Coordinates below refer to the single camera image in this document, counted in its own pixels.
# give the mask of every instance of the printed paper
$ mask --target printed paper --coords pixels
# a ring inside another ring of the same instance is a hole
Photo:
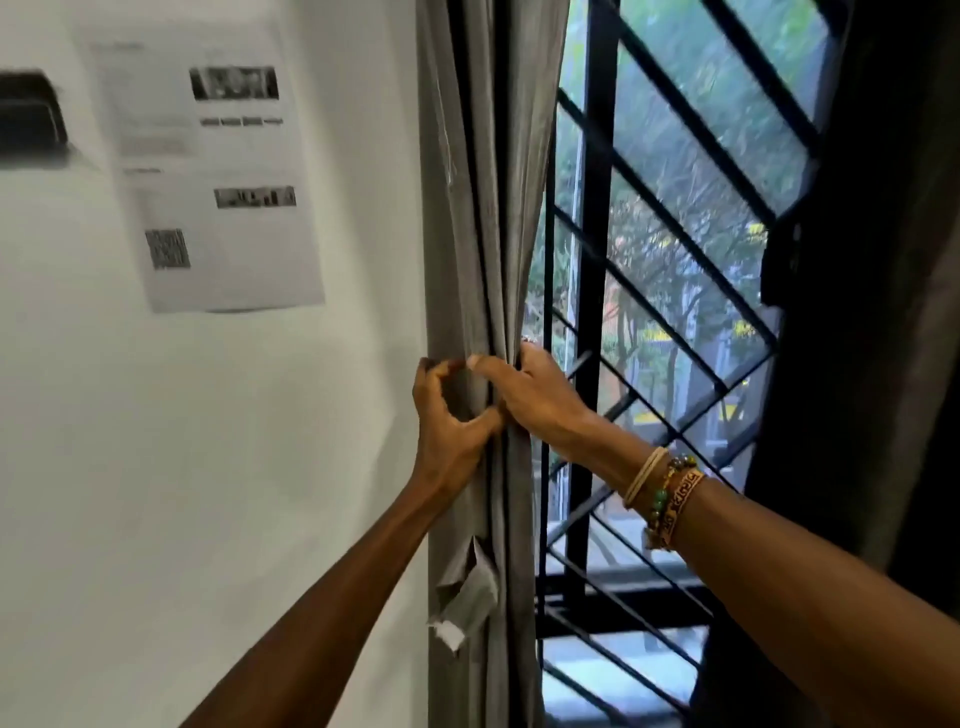
[[[102,21],[77,38],[153,310],[322,303],[272,24]]]

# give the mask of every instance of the window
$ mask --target window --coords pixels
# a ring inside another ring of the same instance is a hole
[[[588,406],[737,490],[777,351],[760,262],[816,157],[842,10],[570,3],[524,334]],[[712,595],[679,555],[644,548],[642,519],[599,478],[542,443],[533,467],[547,712],[570,724],[684,713]]]

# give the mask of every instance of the beaded bracelet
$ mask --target beaded bracelet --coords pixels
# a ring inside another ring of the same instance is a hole
[[[650,512],[650,519],[647,521],[647,527],[643,531],[643,543],[647,548],[664,548],[663,539],[660,537],[660,521],[663,518],[663,510],[666,508],[667,501],[670,500],[670,479],[683,470],[695,468],[697,461],[690,455],[680,455],[673,458],[666,467],[666,476],[660,487],[654,493],[653,504]]]

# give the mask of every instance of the tree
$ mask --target tree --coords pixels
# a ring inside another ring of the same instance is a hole
[[[732,0],[805,109],[812,109],[826,29],[810,0]],[[572,0],[561,87],[583,107],[588,0]],[[624,19],[775,211],[800,191],[806,156],[699,0],[621,0]],[[707,153],[621,47],[617,59],[614,146],[746,301],[760,311],[759,267],[766,230]],[[557,205],[574,219],[582,184],[582,135],[558,109]],[[578,251],[557,223],[554,303],[569,310]],[[542,335],[543,231],[528,297],[528,335]],[[762,351],[763,342],[709,276],[615,172],[608,254],[673,329],[720,376]],[[709,380],[631,296],[608,276],[604,354],[671,422],[710,389]],[[554,354],[570,351],[555,329]],[[688,432],[698,448],[729,441],[744,426],[749,383]]]

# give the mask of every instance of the gray curtain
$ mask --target gray curtain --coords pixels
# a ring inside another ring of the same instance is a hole
[[[856,4],[746,489],[955,618],[958,88],[960,3]],[[687,724],[829,721],[720,618]]]
[[[418,13],[428,352],[515,361],[567,3],[421,0]],[[470,377],[448,392],[463,417],[491,396]],[[533,527],[530,442],[511,428],[429,537],[431,611],[467,637],[456,653],[431,640],[431,726],[542,724]]]

